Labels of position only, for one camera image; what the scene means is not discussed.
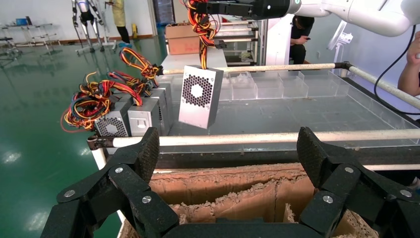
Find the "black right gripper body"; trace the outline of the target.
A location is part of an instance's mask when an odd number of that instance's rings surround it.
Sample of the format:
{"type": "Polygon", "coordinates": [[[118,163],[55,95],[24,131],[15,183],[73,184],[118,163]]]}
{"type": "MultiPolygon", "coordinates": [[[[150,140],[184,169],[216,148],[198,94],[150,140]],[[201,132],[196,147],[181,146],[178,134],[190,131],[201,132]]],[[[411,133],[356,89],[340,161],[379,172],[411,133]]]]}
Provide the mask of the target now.
{"type": "Polygon", "coordinates": [[[253,2],[253,19],[281,18],[287,14],[290,0],[256,0],[253,2]]]}

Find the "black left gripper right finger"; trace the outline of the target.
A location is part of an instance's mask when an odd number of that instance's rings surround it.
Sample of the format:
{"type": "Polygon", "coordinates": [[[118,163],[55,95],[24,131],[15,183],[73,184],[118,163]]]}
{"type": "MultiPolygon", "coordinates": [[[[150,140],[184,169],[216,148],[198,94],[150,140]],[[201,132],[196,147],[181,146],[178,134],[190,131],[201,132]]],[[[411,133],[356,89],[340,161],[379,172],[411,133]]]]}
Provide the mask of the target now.
{"type": "Polygon", "coordinates": [[[317,189],[300,224],[321,236],[336,230],[346,211],[357,213],[380,236],[417,235],[417,194],[365,168],[347,149],[321,142],[301,127],[298,159],[317,189]]]}

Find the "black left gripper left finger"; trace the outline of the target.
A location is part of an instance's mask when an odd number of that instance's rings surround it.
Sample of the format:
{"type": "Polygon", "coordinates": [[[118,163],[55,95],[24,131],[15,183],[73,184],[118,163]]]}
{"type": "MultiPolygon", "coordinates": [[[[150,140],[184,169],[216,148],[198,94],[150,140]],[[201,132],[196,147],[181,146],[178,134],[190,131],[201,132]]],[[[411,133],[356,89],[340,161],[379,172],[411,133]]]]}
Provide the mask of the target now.
{"type": "Polygon", "coordinates": [[[121,211],[141,237],[161,238],[179,218],[149,185],[158,158],[158,130],[150,127],[140,142],[117,149],[102,169],[63,189],[57,202],[79,201],[92,231],[121,211]]]}

